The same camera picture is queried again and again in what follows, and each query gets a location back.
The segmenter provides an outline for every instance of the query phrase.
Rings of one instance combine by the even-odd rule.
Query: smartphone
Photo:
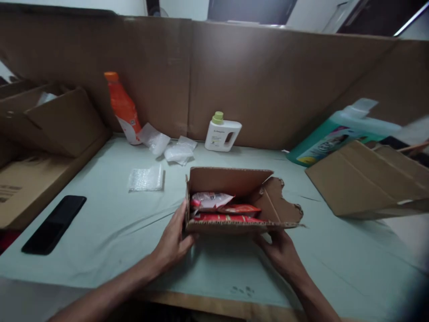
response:
[[[67,195],[22,247],[27,254],[48,255],[76,217],[86,197]]]

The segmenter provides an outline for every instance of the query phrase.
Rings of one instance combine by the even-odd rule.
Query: light green tablecloth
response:
[[[271,169],[283,179],[283,196],[301,204],[307,226],[288,233],[309,274],[341,316],[393,320],[412,281],[424,278],[387,226],[335,217],[304,168],[290,163],[282,152],[234,147],[230,153],[216,153],[198,144],[195,160],[186,167],[160,161],[163,191],[128,193],[131,169],[157,162],[146,147],[111,139],[0,256],[0,276],[83,288],[100,285],[155,248],[184,198],[189,168],[219,166]],[[88,200],[54,251],[48,256],[22,253],[21,247],[65,195]],[[186,260],[150,288],[299,307],[288,285],[247,237],[202,236]]]

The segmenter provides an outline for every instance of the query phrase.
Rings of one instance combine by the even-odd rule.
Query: food packet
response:
[[[198,213],[193,218],[195,221],[236,221],[236,222],[268,222],[267,220],[261,220],[251,218],[249,216],[240,215],[224,215],[224,214],[213,214],[213,213]]]
[[[218,208],[217,212],[256,217],[261,212],[261,210],[249,204],[232,204]]]
[[[215,212],[217,208],[229,203],[234,196],[217,192],[197,192],[192,195],[191,207],[193,210]]]

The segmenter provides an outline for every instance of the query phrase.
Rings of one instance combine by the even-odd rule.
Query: green bottle cap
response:
[[[222,124],[223,123],[223,113],[222,112],[216,112],[213,117],[211,118],[212,122],[214,124]]]

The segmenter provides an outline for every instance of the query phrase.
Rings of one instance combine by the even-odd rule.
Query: human hand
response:
[[[165,272],[184,258],[198,238],[198,235],[193,234],[182,240],[182,224],[185,219],[186,205],[187,201],[183,200],[165,227],[158,245],[150,255],[159,265],[161,272]]]
[[[280,275],[288,282],[306,277],[307,271],[289,235],[284,230],[268,234],[271,236],[271,244],[259,234],[254,236],[253,241],[265,252]]]

